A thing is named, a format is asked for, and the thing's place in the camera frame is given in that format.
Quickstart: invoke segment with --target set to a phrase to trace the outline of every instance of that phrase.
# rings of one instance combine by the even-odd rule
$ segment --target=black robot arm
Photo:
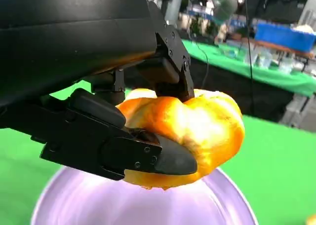
[[[115,108],[123,70],[135,67],[158,96],[194,97],[190,57],[146,0],[0,0],[0,128],[44,144],[41,158],[113,180],[124,170],[197,170],[181,145],[128,129]],[[49,93],[85,79],[92,92]]]

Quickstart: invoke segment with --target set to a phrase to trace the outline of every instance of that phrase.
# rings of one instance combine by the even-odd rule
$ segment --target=green tablecloth
[[[54,94],[65,99],[76,86]],[[236,182],[261,225],[300,225],[316,213],[316,136],[245,116],[240,153],[222,169]],[[39,159],[42,145],[0,130],[0,225],[29,224],[36,201],[60,168]]]
[[[183,40],[183,43],[192,57],[206,62],[206,56],[200,50],[202,49],[207,54],[210,64],[250,78],[250,67],[243,62],[240,56],[232,59],[224,55],[221,49],[215,46],[199,43],[199,49],[191,41]],[[221,48],[236,49],[225,45],[222,45]],[[293,72],[290,75],[286,75],[279,72],[276,66],[271,66],[269,70],[253,67],[253,79],[308,97],[316,92],[316,80],[311,76],[301,72]]]

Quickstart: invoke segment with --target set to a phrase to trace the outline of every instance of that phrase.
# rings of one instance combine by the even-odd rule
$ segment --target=bell pepper
[[[237,103],[222,92],[195,89],[195,97],[182,103],[174,97],[157,97],[149,89],[135,89],[117,108],[126,127],[174,140],[197,160],[197,171],[190,175],[125,170],[126,182],[148,189],[178,187],[207,176],[239,151],[245,135]]]

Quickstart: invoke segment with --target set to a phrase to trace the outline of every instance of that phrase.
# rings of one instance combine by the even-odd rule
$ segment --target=blue bin
[[[285,46],[296,51],[310,52],[316,36],[294,31],[281,25],[258,24],[255,39]]]

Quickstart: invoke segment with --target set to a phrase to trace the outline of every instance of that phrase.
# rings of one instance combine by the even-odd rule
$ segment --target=cable
[[[188,0],[188,5],[191,3],[191,11],[193,11],[193,3],[191,2],[191,0]],[[191,37],[191,30],[190,30],[190,20],[191,18],[189,19],[189,22],[188,22],[188,25],[189,25],[189,32],[188,32],[188,35],[189,35],[189,39],[191,40],[192,43],[194,43],[195,45],[197,45],[198,49],[205,55],[206,57],[206,72],[205,72],[205,76],[202,80],[202,84],[201,84],[201,87],[200,89],[204,89],[204,86],[205,86],[205,83],[206,83],[206,80],[207,80],[207,76],[208,76],[208,72],[209,72],[209,63],[208,63],[208,57],[207,57],[207,54],[205,51],[203,51],[200,46],[197,44],[196,41],[193,40],[193,38]]]
[[[251,95],[251,105],[250,111],[251,115],[255,114],[255,101],[253,93],[253,75],[252,75],[252,63],[251,63],[251,50],[250,50],[250,27],[249,27],[249,16],[248,16],[248,0],[245,0],[246,8],[246,26],[247,26],[247,38],[248,38],[248,50],[249,50],[249,62],[250,62],[250,95]]]

